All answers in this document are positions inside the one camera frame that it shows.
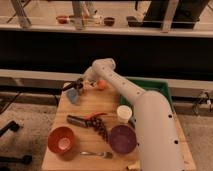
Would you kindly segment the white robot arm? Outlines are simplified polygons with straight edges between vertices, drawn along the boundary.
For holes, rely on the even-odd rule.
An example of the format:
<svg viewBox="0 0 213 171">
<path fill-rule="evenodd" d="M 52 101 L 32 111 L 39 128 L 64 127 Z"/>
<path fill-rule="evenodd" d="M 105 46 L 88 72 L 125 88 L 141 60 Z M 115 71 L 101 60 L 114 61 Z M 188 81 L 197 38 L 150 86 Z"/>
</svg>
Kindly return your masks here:
<svg viewBox="0 0 213 171">
<path fill-rule="evenodd" d="M 112 58 L 97 59 L 84 72 L 90 83 L 99 78 L 110 83 L 132 106 L 142 171 L 185 171 L 173 112 L 167 98 L 145 90 L 115 72 Z"/>
</svg>

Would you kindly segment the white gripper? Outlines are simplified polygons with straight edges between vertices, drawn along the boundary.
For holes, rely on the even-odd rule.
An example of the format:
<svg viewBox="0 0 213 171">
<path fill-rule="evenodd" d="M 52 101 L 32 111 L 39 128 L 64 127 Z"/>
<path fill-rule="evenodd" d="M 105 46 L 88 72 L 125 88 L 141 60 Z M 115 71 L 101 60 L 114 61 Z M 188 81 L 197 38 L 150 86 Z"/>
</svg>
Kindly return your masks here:
<svg viewBox="0 0 213 171">
<path fill-rule="evenodd" d="M 90 84 L 95 83 L 98 80 L 98 78 L 99 76 L 91 67 L 89 67 L 83 74 L 83 79 L 85 81 L 88 81 Z"/>
</svg>

